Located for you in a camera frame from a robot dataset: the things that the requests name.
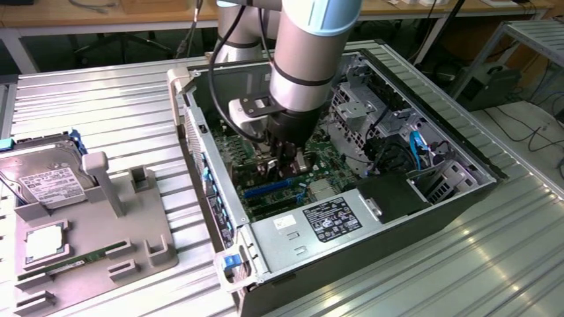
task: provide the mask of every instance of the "power cable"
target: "power cable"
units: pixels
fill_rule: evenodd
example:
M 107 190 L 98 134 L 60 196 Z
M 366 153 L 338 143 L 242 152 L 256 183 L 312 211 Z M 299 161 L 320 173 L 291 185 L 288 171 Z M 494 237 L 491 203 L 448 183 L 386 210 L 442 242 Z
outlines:
M 515 141 L 515 142 L 520 142 L 524 141 L 527 139 L 530 139 L 530 142 L 527 143 L 527 149 L 530 150 L 530 152 L 538 152 L 543 149 L 546 149 L 547 147 L 552 146 L 552 145 L 558 145 L 560 148 L 564 149 L 564 146 L 560 144 L 562 142 L 564 142 L 563 140 L 559 141 L 552 141 L 550 140 L 543 134 L 539 133 L 540 127 L 538 127 L 536 129 L 534 129 L 527 123 L 524 123 L 520 119 L 515 118 L 512 115 L 510 115 L 506 111 L 503 111 L 499 107 L 495 107 L 506 116 L 508 116 L 511 119 L 514 119 L 515 121 L 518 121 L 520 124 L 523 124 L 531 131 L 532 133 L 530 134 L 530 136 L 527 136 L 523 139 L 515 139 L 512 136 L 510 136 L 508 132 L 504 130 L 504 128 L 502 127 L 502 125 L 499 124 L 499 122 L 494 119 L 494 117 L 491 116 L 491 114 L 486 111 L 486 109 L 483 110 L 486 112 L 486 114 L 490 116 L 490 118 L 492 119 L 492 121 L 495 122 L 495 124 L 500 127 L 502 131 L 504 132 L 504 134 L 508 136 L 508 138 Z M 539 135 L 544 140 L 547 140 L 550 143 L 543 145 L 542 147 L 534 149 L 532 148 L 532 141 L 535 136 Z M 564 158 L 560 160 L 560 162 L 558 163 L 556 169 L 558 172 L 560 174 L 560 177 L 564 179 L 564 171 L 563 171 L 563 167 L 564 167 Z
M 388 111 L 390 111 L 390 106 L 386 106 L 386 109 L 382 112 L 379 118 L 376 119 L 376 122 L 372 123 L 371 126 L 368 127 L 367 134 L 364 135 L 364 140 L 368 140 L 368 134 L 370 134 L 370 132 L 376 129 L 376 127 L 379 126 L 382 120 L 384 119 L 386 114 L 388 113 Z
M 259 8 L 259 22 L 260 22 L 260 27 L 262 27 L 263 48 L 264 48 L 264 51 L 267 52 L 268 60 L 270 60 L 270 62 L 272 62 L 272 55 L 271 55 L 271 51 L 268 50 L 268 46 L 267 46 L 267 29 L 264 28 L 263 9 L 260 9 L 260 8 Z
M 110 2 L 104 5 L 87 5 L 84 3 L 80 3 L 78 0 L 70 0 L 70 3 L 76 7 L 94 10 L 98 13 L 108 13 L 108 10 L 106 10 L 104 8 L 111 8 L 111 7 L 118 6 L 118 3 L 115 3 L 115 2 Z
M 360 158 L 352 157 L 352 156 L 351 156 L 351 155 L 348 155 L 348 154 L 344 154 L 344 153 L 343 153 L 343 155 L 344 155 L 346 157 L 348 157 L 350 159 L 356 160 L 358 162 L 362 162 L 362 163 L 366 163 L 366 164 L 372 164 L 372 162 L 370 162 L 370 161 L 367 161 L 367 160 L 362 160 Z
M 238 13 L 238 16 L 235 17 L 232 24 L 231 24 L 230 30 L 226 32 L 226 35 L 222 37 L 220 43 L 218 44 L 218 46 L 214 49 L 214 54 L 212 54 L 212 57 L 210 58 L 208 85 L 210 85 L 210 94 L 212 96 L 215 108 L 216 108 L 218 112 L 220 113 L 222 118 L 226 121 L 226 123 L 228 124 L 228 126 L 244 138 L 247 138 L 248 140 L 251 140 L 255 143 L 260 143 L 260 142 L 264 141 L 264 137 L 258 137 L 258 136 L 250 135 L 231 121 L 230 116 L 226 114 L 226 112 L 223 111 L 223 108 L 220 106 L 220 101 L 218 100 L 218 92 L 216 92 L 216 89 L 215 89 L 215 62 L 218 60 L 218 54 L 219 54 L 223 46 L 226 45 L 226 42 L 228 41 L 235 28 L 239 25 L 240 18 L 243 17 L 243 13 L 246 12 L 246 8 L 247 8 L 247 6 L 244 6 L 244 5 L 240 6 L 239 13 Z
M 438 0 L 435 0 L 435 1 L 434 1 L 434 5 L 431 6 L 431 10 L 430 10 L 430 13 L 427 14 L 427 18 L 426 18 L 426 20 L 427 20 L 427 21 L 430 21 L 430 18 L 431 18 L 431 13 L 434 13 L 434 9 L 435 9 L 435 5 L 436 5 L 436 3 L 438 3 Z M 426 34 L 426 38 L 423 39 L 423 43 L 422 43 L 422 45 L 420 45 L 420 48 L 418 48 L 418 51 L 414 53 L 412 57 L 410 57 L 410 58 L 407 59 L 408 61 L 411 61 L 411 60 L 414 59 L 414 57 L 416 57 L 416 56 L 418 56 L 418 54 L 420 53 L 420 51 L 422 51 L 422 49 L 423 49 L 423 46 L 426 45 L 427 39 L 430 38 L 430 34 L 431 34 L 431 29 L 432 29 L 432 28 L 434 28 L 434 26 L 432 26 L 432 24 L 431 24 L 431 22 L 430 22 L 428 31 L 427 31 L 427 34 Z
M 194 41 L 194 34 L 196 33 L 198 18 L 199 18 L 199 15 L 200 15 L 203 5 L 204 5 L 204 0 L 196 0 L 196 6 L 194 8 L 194 19 L 192 19 L 191 28 L 186 32 L 184 39 L 182 40 L 179 47 L 176 48 L 175 59 L 180 58 L 180 55 L 184 53 L 184 51 L 186 51 L 186 56 L 190 57 L 192 41 Z

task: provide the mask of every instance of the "blue cable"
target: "blue cable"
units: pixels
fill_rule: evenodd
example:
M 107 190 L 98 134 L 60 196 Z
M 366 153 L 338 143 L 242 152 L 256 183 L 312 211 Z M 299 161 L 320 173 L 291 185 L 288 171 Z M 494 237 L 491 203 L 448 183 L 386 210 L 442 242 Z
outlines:
M 430 148 L 428 148 L 426 142 L 423 142 L 420 132 L 412 131 L 410 133 L 410 148 L 411 148 L 414 156 L 415 156 L 415 161 L 418 162 L 418 170 L 422 170 L 422 160 L 420 160 L 420 156 L 418 154 L 418 147 L 422 147 L 426 151 L 430 151 Z

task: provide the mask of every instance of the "aluminum profile table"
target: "aluminum profile table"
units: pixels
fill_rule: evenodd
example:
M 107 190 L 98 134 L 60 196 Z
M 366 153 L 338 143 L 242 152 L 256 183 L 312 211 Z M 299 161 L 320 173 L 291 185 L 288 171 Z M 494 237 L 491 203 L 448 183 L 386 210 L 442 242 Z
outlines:
M 564 311 L 562 189 L 484 130 L 479 121 L 387 47 L 368 49 L 511 179 L 438 234 L 274 311 L 270 316 L 484 316 Z M 20 77 L 15 137 L 76 127 L 110 153 L 111 172 L 148 164 L 174 230 L 180 264 L 55 316 L 236 316 L 212 269 L 212 243 L 174 135 L 166 71 L 203 59 Z M 0 315 L 12 301 L 14 198 L 0 201 Z
M 540 55 L 546 56 L 560 67 L 564 67 L 564 23 L 559 20 L 531 20 L 502 22 L 492 37 L 487 41 L 483 50 L 478 54 L 468 71 L 456 78 L 451 95 L 459 98 L 476 68 L 486 62 L 491 55 L 502 37 L 511 36 L 515 41 L 527 45 Z M 514 50 L 508 50 L 500 56 L 499 61 L 506 63 L 511 57 Z

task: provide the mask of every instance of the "green circuit board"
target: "green circuit board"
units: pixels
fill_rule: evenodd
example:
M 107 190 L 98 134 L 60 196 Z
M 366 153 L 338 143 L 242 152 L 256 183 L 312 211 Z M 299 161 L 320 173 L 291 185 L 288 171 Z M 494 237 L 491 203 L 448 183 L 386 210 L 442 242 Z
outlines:
M 226 162 L 226 166 L 232 175 L 232 181 L 238 190 L 239 198 L 246 208 L 246 212 L 252 221 L 259 221 L 287 210 L 295 209 L 316 201 L 308 186 L 316 180 L 327 179 L 336 193 L 343 192 L 344 187 L 358 180 L 347 163 L 340 157 L 330 140 L 324 138 L 322 129 L 316 130 L 306 145 L 306 152 L 318 154 L 316 164 L 310 173 L 294 177 L 291 185 L 252 198 L 244 198 L 244 193 L 254 188 L 268 184 L 254 183 L 250 173 L 244 179 L 238 179 L 234 171 L 250 166 L 260 160 L 268 159 L 268 148 L 252 144 L 239 135 L 227 136 L 219 131 L 212 131 L 218 148 Z

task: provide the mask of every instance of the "sticker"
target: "sticker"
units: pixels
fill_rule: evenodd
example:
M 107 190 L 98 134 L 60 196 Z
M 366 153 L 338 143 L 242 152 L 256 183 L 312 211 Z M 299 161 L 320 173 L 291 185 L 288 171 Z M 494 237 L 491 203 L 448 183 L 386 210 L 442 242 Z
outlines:
M 303 213 L 322 242 L 363 228 L 343 197 L 307 208 Z
M 284 216 L 283 218 L 275 219 L 272 221 L 278 230 L 290 227 L 296 224 L 296 219 L 292 215 Z
M 20 183 L 43 204 L 84 195 L 78 177 L 70 167 L 22 177 Z

